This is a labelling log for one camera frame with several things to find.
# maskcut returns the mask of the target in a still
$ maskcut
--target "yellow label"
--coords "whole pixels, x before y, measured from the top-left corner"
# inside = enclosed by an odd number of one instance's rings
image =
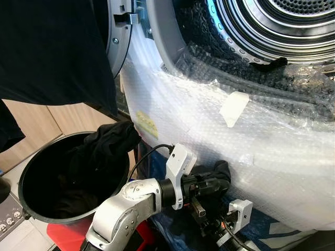
[[[137,116],[138,125],[142,129],[149,132],[156,139],[158,139],[157,127],[156,127],[155,123],[153,122],[153,120],[150,119],[150,117],[142,111],[136,112],[136,116]]]

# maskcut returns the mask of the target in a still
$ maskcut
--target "silver arm segment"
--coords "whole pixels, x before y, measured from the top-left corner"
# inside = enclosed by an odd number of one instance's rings
[[[129,182],[99,206],[86,239],[104,251],[124,250],[136,227],[161,211],[161,203],[155,179]]]

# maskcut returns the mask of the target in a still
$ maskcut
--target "red object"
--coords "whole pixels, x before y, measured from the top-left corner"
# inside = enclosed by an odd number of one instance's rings
[[[91,222],[91,219],[83,219],[73,225],[48,224],[47,234],[62,251],[79,251]],[[154,236],[146,221],[139,224],[136,231],[143,240],[133,251],[142,251],[146,246],[154,244]]]

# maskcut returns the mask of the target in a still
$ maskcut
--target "black bucket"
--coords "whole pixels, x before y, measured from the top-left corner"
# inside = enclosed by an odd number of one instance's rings
[[[59,192],[58,175],[59,170],[53,162],[59,157],[59,153],[64,153],[83,143],[84,138],[90,132],[81,132],[58,139],[42,148],[28,163],[24,169],[18,186],[18,195],[21,205],[26,213],[26,219],[32,216],[35,219],[48,223],[72,224],[93,215],[96,208],[77,215],[75,217],[58,219],[54,217],[52,206]],[[105,198],[100,198],[100,203],[108,197],[117,194],[126,183],[129,172],[129,156],[126,153],[120,161],[121,165],[117,167],[119,184],[111,185],[110,191],[104,191],[108,194]]]

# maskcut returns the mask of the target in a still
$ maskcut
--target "black cable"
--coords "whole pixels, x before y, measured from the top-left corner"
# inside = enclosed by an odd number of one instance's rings
[[[227,221],[225,219],[223,219],[223,222],[225,224],[226,230],[227,232],[231,235],[231,237],[241,246],[243,247],[245,250],[247,251],[256,251],[255,249],[252,249],[251,247],[248,247],[246,244],[244,244],[243,241],[241,241],[235,234],[233,234],[233,232],[231,231],[231,229],[229,228],[229,225],[227,223]]]
[[[157,145],[157,146],[155,146],[153,149],[151,149],[149,152],[147,152],[147,153],[146,153],[146,154],[145,154],[145,155],[138,161],[138,163],[136,163],[136,165],[132,168],[132,170],[131,170],[131,172],[130,172],[130,174],[129,174],[129,176],[128,176],[127,182],[130,181],[130,179],[131,179],[132,175],[134,174],[136,168],[142,163],[142,161],[143,161],[145,158],[147,158],[153,151],[155,151],[155,150],[157,150],[158,148],[161,148],[161,147],[167,147],[167,148],[169,149],[169,153],[170,153],[170,154],[172,153],[173,148],[174,148],[174,146],[172,146],[172,145],[166,145],[166,144],[161,144],[161,145]]]

